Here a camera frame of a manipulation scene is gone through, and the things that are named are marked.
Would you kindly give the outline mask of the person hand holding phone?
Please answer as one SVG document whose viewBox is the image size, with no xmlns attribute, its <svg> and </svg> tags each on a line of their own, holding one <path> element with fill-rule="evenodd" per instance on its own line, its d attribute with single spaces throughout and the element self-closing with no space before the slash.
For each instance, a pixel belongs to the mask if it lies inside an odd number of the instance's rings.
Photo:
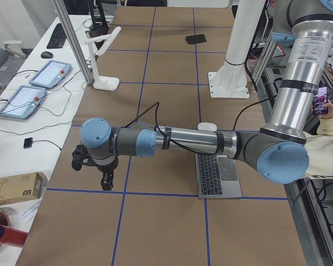
<svg viewBox="0 0 333 266">
<path fill-rule="evenodd" d="M 327 108 L 328 111 L 326 114 L 319 115 L 321 119 L 330 119 L 333 118 L 333 104 L 329 101 L 328 103 L 322 104 L 323 108 Z"/>
</svg>

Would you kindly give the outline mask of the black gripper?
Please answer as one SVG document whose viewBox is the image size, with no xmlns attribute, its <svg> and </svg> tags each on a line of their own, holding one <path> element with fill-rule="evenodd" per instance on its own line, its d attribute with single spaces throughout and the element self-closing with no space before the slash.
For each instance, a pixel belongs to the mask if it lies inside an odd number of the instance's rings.
<svg viewBox="0 0 333 266">
<path fill-rule="evenodd" d="M 106 158 L 95 158 L 92 160 L 97 164 L 97 168 L 102 172 L 101 187 L 103 191 L 111 191 L 113 188 L 114 169 L 117 168 L 118 156 L 110 155 Z"/>
</svg>

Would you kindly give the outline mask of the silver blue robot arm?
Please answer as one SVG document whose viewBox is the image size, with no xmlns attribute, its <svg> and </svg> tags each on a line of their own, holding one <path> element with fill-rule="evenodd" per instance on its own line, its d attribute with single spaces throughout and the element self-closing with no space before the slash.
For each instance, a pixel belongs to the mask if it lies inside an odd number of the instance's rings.
<svg viewBox="0 0 333 266">
<path fill-rule="evenodd" d="M 295 41 L 270 120 L 258 133 L 199 131 L 137 120 L 112 127 L 95 117 L 80 127 L 82 143 L 72 154 L 73 169 L 95 166 L 103 174 L 103 190 L 109 191 L 120 155 L 152 157 L 158 148 L 179 147 L 242 161 L 275 183 L 303 178 L 309 166 L 303 129 L 333 43 L 333 1 L 277 1 L 273 28 L 293 34 Z"/>
</svg>

